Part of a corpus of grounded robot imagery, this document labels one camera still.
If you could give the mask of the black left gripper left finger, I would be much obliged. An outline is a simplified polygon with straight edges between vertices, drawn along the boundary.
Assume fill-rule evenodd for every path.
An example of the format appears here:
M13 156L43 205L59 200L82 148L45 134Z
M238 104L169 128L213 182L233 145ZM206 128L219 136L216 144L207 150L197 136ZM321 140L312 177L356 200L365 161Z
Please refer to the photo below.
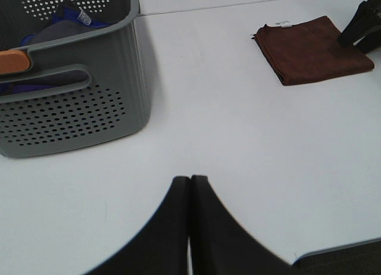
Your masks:
M175 177L144 227L88 274L188 274L190 191L190 178Z

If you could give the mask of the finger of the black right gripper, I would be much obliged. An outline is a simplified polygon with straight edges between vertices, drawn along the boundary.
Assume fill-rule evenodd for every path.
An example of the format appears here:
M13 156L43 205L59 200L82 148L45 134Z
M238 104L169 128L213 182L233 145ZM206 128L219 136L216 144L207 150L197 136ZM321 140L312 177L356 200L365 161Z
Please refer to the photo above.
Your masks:
M380 48L380 0L360 3L352 20L337 38L343 48L358 40L355 47L362 53Z

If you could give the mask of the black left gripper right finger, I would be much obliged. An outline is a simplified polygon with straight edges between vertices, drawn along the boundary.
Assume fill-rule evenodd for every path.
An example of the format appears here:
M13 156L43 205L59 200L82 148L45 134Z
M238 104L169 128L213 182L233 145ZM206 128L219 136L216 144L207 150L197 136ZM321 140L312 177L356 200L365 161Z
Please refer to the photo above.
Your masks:
M230 215L206 176L192 176L190 251L193 274L300 274Z

